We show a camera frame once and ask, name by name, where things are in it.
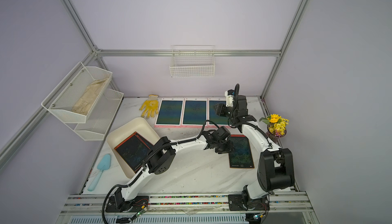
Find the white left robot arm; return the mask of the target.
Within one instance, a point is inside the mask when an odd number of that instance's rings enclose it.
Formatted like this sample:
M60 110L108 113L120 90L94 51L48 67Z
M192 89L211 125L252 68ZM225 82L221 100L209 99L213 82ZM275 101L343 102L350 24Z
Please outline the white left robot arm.
M109 190L102 205L103 223L108 223L105 208L112 194L117 209L120 209L124 202L133 201L154 176L165 173L177 154L205 149L214 149L217 154L231 152L233 144L229 140L230 135L227 128L218 127L211 131L201 130L198 135L185 139L169 140L166 136L160 138L141 162L141 168L136 175L127 184L116 184Z

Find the beige storage tray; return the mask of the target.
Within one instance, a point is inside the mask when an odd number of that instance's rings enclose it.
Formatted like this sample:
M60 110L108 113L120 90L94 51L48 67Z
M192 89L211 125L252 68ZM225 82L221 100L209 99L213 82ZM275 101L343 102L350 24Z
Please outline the beige storage tray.
M106 142L125 176L131 179L159 139L145 119L136 118L109 133Z

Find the pink white writing tablet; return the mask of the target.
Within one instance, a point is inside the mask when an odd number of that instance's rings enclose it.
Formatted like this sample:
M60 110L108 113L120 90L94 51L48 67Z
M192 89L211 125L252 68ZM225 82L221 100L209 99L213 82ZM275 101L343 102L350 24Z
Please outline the pink white writing tablet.
M180 128L183 119L184 99L162 98L154 124L156 128Z

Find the dark red bottom tablet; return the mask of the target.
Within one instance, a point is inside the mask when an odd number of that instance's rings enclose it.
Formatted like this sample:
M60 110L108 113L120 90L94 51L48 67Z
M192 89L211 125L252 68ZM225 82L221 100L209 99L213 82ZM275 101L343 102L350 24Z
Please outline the dark red bottom tablet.
M253 169L255 166L248 138L244 135L231 135L230 141L233 143L233 150L229 153L230 168Z

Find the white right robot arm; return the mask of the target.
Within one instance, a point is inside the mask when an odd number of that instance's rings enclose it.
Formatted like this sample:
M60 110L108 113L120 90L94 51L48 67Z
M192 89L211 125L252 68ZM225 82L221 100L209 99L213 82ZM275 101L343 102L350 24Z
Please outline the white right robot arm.
M228 126L237 128L260 153L257 180L244 187L242 208L255 210L262 205L268 210L267 196L270 193L295 185L292 152L277 145L258 127L256 118L248 113L247 98L244 95L229 90L225 93L225 98L225 104L215 105L216 114L227 117Z

